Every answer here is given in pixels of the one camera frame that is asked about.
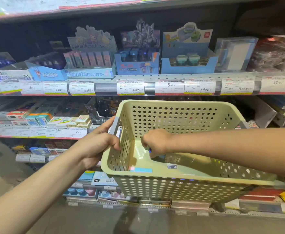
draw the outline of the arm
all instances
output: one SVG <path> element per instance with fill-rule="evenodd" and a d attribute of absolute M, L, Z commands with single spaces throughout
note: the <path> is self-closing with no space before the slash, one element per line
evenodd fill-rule
<path fill-rule="evenodd" d="M 119 139 L 106 133 L 111 118 L 11 191 L 0 197 L 0 234 L 26 233 L 86 169 L 99 161 L 108 145 L 120 150 Z"/>
<path fill-rule="evenodd" d="M 285 176 L 285 128 L 217 130 L 171 134 L 151 130 L 142 139 L 150 157 L 166 153 L 193 153 L 247 168 Z"/>

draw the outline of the floor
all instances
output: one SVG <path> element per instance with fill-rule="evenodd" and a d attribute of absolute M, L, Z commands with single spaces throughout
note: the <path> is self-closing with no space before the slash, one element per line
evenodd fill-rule
<path fill-rule="evenodd" d="M 0 196 L 26 175 L 9 157 L 0 154 Z M 111 210 L 69 207 L 59 199 L 27 234 L 279 234 L 285 220 L 235 216 L 183 216 L 148 213 L 143 209 Z"/>

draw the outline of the shopping basket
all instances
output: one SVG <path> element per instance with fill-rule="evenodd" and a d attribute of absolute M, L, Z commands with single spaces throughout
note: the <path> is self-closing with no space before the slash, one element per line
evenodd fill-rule
<path fill-rule="evenodd" d="M 101 168 L 126 196 L 227 202 L 257 185 L 274 185 L 277 177 L 199 155 L 167 154 L 164 162 L 153 161 L 141 145 L 141 137 L 157 128 L 171 133 L 248 128 L 238 109 L 227 102 L 125 100 L 113 122 L 114 134 L 119 125 L 121 151 L 107 148 Z"/>

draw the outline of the gray basket handle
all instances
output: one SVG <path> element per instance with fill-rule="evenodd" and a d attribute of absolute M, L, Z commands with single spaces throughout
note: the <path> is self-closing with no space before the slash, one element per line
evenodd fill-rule
<path fill-rule="evenodd" d="M 111 129 L 110 129 L 110 134 L 117 135 L 117 131 L 118 131 L 120 122 L 121 122 L 120 117 L 114 118 L 113 124 L 112 124 Z"/>
<path fill-rule="evenodd" d="M 246 121 L 241 121 L 241 122 L 239 122 L 238 125 L 241 127 L 241 129 L 249 129 L 250 128 Z"/>

